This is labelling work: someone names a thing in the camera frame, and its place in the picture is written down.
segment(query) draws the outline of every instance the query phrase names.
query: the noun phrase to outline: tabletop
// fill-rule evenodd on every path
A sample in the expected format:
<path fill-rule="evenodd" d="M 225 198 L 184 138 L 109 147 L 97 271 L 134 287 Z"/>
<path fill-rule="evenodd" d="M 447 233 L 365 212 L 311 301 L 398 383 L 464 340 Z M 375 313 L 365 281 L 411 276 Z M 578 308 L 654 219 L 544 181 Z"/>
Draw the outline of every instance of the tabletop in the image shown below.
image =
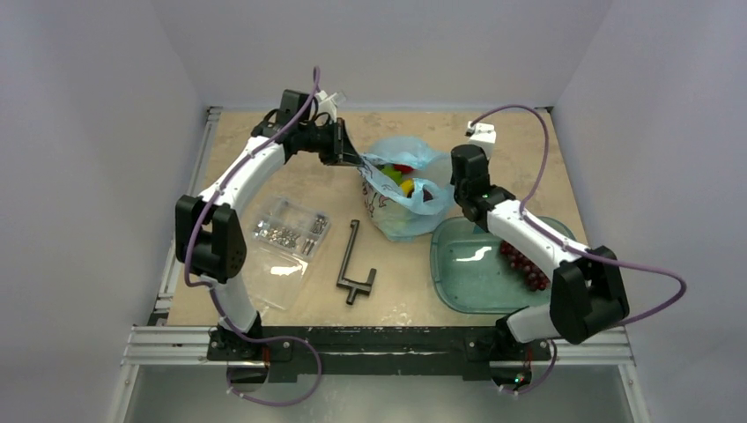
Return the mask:
<path fill-rule="evenodd" d="M 424 139 L 432 148 L 449 152 L 465 144 L 467 121 L 475 112 L 343 112 L 353 145 L 365 152 L 376 140 L 397 135 Z M 550 152 L 544 178 L 528 208 L 535 215 L 563 222 L 576 238 L 586 243 L 566 166 L 558 148 L 550 116 L 542 112 L 551 131 Z M 220 116 L 203 186 L 226 170 L 246 145 L 249 132 L 264 113 L 224 112 Z M 522 197 L 529 192 L 542 159 L 543 136 L 539 121 L 530 113 L 505 112 L 484 120 L 496 126 L 496 145 L 490 173 L 492 183 Z M 431 235 L 414 241 L 393 242 L 369 219 L 357 171 L 325 167 L 315 154 L 300 153 L 276 172 L 241 215 L 248 239 L 258 208 L 270 196 L 287 197 L 295 203 L 322 211 L 330 217 L 327 237 L 309 264 L 296 301 L 287 310 L 252 299 L 265 325 L 299 326 L 461 326 L 491 325 L 495 315 L 458 313 L 438 297 L 430 273 Z M 461 215 L 454 207 L 448 216 Z M 347 289 L 336 286 L 337 274 L 350 236 L 350 221 L 360 228 L 345 276 L 366 280 L 368 270 L 378 273 L 369 296 L 345 303 Z M 244 267 L 245 281 L 252 269 Z M 187 288 L 179 277 L 169 325 L 214 325 L 218 314 L 203 288 Z"/>

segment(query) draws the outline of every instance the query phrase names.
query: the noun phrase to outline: red fruit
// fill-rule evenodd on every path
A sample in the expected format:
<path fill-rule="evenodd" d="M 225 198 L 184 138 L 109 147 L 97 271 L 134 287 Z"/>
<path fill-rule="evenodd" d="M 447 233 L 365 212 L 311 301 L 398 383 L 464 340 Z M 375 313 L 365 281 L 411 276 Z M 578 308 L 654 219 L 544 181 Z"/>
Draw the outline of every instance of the red fruit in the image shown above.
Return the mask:
<path fill-rule="evenodd" d="M 393 167 L 393 168 L 394 168 L 394 169 L 395 169 L 396 171 L 398 171 L 398 172 L 402 172 L 402 174 L 410 174 L 410 173 L 412 173 L 412 171 L 414 171 L 414 170 L 415 170 L 414 168 L 412 168 L 412 167 L 409 167 L 409 166 L 407 166 L 407 165 L 392 165 L 392 167 Z"/>

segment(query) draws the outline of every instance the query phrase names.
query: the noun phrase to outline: plastic bag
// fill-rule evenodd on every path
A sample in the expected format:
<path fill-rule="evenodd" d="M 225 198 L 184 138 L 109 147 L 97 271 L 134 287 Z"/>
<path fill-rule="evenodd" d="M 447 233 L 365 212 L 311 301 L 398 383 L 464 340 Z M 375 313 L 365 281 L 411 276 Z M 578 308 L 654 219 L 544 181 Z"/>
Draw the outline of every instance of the plastic bag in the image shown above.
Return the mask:
<path fill-rule="evenodd" d="M 432 232 L 455 204 L 450 156 L 435 151 L 422 139 L 384 138 L 361 157 L 364 166 L 359 172 L 368 215 L 391 241 L 411 241 L 417 235 Z M 387 164 L 415 169 L 407 175 L 415 182 L 410 198 L 377 168 Z"/>

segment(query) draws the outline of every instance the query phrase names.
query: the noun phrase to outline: clear plastic container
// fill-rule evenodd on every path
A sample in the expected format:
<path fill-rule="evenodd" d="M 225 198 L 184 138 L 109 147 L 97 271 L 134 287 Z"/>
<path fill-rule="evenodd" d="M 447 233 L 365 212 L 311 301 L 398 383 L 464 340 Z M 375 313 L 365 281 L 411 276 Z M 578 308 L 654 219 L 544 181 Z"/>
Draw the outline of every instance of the clear plastic container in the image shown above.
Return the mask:
<path fill-rule="evenodd" d="M 574 239 L 559 221 L 540 219 Z M 501 241 L 465 218 L 447 219 L 433 231 L 431 277 L 444 303 L 462 313 L 507 314 L 550 301 L 551 290 L 531 292 L 523 273 L 499 255 Z"/>
<path fill-rule="evenodd" d="M 288 309 L 329 231 L 329 216 L 287 198 L 273 197 L 254 222 L 242 273 L 249 295 L 272 307 Z"/>

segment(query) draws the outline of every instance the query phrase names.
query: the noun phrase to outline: bunch of grapes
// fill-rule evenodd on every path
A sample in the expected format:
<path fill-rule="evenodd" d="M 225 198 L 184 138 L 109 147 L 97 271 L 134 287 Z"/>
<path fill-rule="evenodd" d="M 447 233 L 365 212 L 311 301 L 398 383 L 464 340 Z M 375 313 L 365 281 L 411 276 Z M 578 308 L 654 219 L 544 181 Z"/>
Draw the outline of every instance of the bunch of grapes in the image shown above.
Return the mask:
<path fill-rule="evenodd" d="M 544 291 L 550 286 L 550 280 L 547 276 L 513 245 L 506 241 L 501 241 L 499 253 L 508 258 L 511 269 L 518 269 L 524 272 L 524 285 L 530 291 Z"/>

